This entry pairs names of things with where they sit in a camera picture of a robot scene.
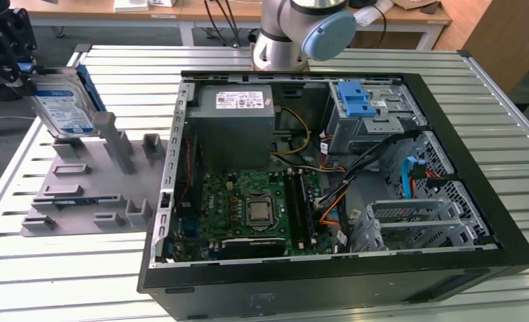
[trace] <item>yellow wire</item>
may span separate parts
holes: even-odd
[[[303,119],[299,117],[299,115],[291,110],[291,109],[288,109],[287,107],[282,107],[282,109],[284,109],[286,111],[288,111],[288,113],[298,119],[298,121],[302,123],[302,126],[303,126],[303,128],[306,129],[306,141],[303,142],[303,145],[298,148],[298,149],[295,149],[295,150],[291,150],[291,151],[272,151],[272,155],[275,155],[275,156],[284,156],[284,155],[287,155],[287,154],[294,154],[294,153],[298,153],[299,151],[302,151],[303,149],[306,149],[306,147],[307,147],[307,145],[310,144],[310,139],[311,139],[311,137],[310,137],[310,130],[307,129],[307,125],[306,125],[306,122],[303,121]]]

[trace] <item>aluminum table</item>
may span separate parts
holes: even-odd
[[[130,139],[170,134],[182,70],[247,70],[247,50],[94,46],[87,65]],[[529,241],[529,123],[473,58],[455,52],[347,50],[312,71],[419,73]],[[0,321],[171,321],[138,294],[146,233],[20,237],[20,223],[55,152],[33,122],[0,179]],[[529,321],[529,270],[442,303],[319,311],[242,321]]]

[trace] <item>blue tab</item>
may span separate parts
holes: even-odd
[[[347,116],[373,117],[377,115],[377,111],[370,105],[370,93],[359,82],[339,82],[338,91]]]
[[[20,72],[24,72],[28,74],[32,72],[35,65],[32,62],[19,62],[17,67],[20,68]]]
[[[425,160],[418,160],[413,156],[409,156],[401,162],[401,186],[403,188],[403,194],[406,199],[413,199],[411,188],[409,186],[409,170],[415,166],[415,164],[426,165]]]

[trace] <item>connector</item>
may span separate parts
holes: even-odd
[[[427,188],[442,187],[449,181],[458,181],[459,177],[455,174],[443,174],[439,177],[429,177],[425,183]]]

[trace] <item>power supply label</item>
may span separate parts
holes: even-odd
[[[263,109],[262,92],[218,92],[216,109]]]
[[[35,96],[56,128],[67,133],[94,131],[72,91],[37,91]]]

